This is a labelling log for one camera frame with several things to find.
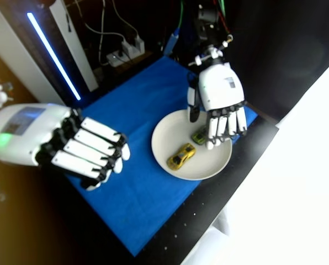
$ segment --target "power strip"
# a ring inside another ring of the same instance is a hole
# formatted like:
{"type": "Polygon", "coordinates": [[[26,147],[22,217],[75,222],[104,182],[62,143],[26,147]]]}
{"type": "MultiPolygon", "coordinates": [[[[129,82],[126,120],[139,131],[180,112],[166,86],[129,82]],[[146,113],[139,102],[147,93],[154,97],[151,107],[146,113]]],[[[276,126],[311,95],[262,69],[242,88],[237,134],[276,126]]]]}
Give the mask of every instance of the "power strip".
{"type": "Polygon", "coordinates": [[[139,36],[135,38],[135,46],[130,45],[126,41],[121,43],[123,48],[123,52],[120,55],[120,51],[114,51],[110,54],[107,54],[107,61],[111,65],[111,67],[117,67],[124,63],[129,62],[130,60],[139,57],[140,55],[145,53],[145,43],[139,36]]]}

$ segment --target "plate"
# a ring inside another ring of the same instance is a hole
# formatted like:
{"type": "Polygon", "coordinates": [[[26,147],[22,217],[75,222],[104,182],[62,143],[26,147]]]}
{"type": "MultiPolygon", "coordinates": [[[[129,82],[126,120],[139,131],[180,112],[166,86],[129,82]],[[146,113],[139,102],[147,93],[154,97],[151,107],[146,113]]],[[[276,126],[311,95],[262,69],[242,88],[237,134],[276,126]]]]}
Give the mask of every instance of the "plate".
{"type": "Polygon", "coordinates": [[[169,174],[189,181],[199,181],[219,173],[228,164],[232,154],[232,141],[228,140],[207,150],[205,145],[198,145],[191,135],[206,124],[206,112],[200,112],[195,123],[188,120],[187,110],[178,110],[165,116],[152,133],[151,147],[158,164],[169,174]],[[167,160],[178,149],[190,142],[195,148],[195,155],[179,170],[171,170],[167,160]]]}

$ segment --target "red wire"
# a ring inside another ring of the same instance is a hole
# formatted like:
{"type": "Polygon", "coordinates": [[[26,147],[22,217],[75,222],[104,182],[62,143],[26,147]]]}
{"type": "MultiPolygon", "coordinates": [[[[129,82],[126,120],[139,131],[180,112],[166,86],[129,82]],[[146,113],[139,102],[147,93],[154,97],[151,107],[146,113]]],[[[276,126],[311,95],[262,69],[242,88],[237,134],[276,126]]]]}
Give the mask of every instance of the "red wire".
{"type": "MultiPolygon", "coordinates": [[[[216,2],[216,0],[213,0],[213,2],[214,2],[214,5],[217,6],[217,2],[216,2]]],[[[219,11],[219,17],[220,17],[220,19],[221,19],[222,24],[224,25],[224,28],[225,28],[227,34],[230,34],[230,30],[228,29],[228,27],[227,27],[227,25],[226,25],[225,18],[224,18],[224,16],[222,15],[221,11],[219,11]]]]}

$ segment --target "blue tablecloth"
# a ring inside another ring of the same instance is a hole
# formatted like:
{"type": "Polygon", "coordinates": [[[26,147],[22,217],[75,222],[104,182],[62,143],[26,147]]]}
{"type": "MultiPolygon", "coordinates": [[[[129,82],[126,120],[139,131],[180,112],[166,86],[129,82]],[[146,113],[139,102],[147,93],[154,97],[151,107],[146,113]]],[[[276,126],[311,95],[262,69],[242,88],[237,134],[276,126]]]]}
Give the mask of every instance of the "blue tablecloth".
{"type": "MultiPolygon", "coordinates": [[[[172,177],[151,151],[157,123],[187,107],[187,72],[163,57],[83,111],[84,116],[125,133],[131,157],[121,174],[113,173],[92,192],[83,190],[78,178],[68,178],[134,256],[200,183],[172,177]]],[[[249,124],[257,116],[248,108],[246,114],[249,124]]]]}

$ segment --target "green light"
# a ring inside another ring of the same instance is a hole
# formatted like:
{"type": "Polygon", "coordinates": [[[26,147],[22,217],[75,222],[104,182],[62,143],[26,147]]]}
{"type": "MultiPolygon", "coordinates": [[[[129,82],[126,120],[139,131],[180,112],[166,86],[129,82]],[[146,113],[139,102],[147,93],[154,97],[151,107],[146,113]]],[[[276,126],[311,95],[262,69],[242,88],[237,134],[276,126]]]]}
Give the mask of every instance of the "green light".
{"type": "Polygon", "coordinates": [[[0,147],[5,147],[9,143],[11,137],[12,134],[0,134],[0,147]]]}

